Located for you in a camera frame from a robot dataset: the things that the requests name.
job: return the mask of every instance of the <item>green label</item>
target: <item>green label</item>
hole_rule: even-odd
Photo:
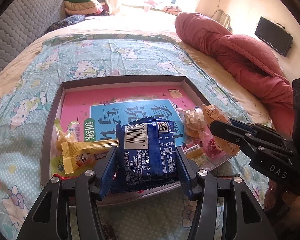
[[[87,118],[83,123],[83,141],[94,142],[96,140],[95,122],[92,118]]]

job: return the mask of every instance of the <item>black tv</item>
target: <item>black tv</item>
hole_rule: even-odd
[[[254,33],[259,39],[268,44],[280,55],[286,57],[292,45],[293,37],[279,25],[260,17]]]

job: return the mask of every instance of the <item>blue gripper pad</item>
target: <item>blue gripper pad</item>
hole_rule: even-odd
[[[97,200],[102,200],[110,191],[116,171],[116,150],[117,147],[112,146],[106,158],[99,160],[94,168],[96,171],[96,182],[93,193],[96,195]]]
[[[195,175],[199,168],[194,161],[186,158],[181,147],[176,147],[176,152],[177,173],[183,192],[190,201],[199,200],[202,188],[198,186]]]
[[[235,119],[232,119],[232,118],[229,118],[229,119],[230,119],[230,122],[232,123],[233,126],[236,126],[238,128],[241,128],[241,129],[244,129],[246,131],[249,131],[252,134],[254,133],[253,128],[251,127],[251,125],[245,124],[243,122],[239,122],[239,121],[237,121]]]

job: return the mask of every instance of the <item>stack of folded clothes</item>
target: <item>stack of folded clothes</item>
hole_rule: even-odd
[[[109,15],[109,7],[106,8],[98,0],[65,0],[67,15],[104,16]]]

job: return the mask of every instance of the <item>blue snack package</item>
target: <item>blue snack package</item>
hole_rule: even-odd
[[[178,180],[174,121],[146,117],[116,127],[119,170],[112,193],[139,191]]]

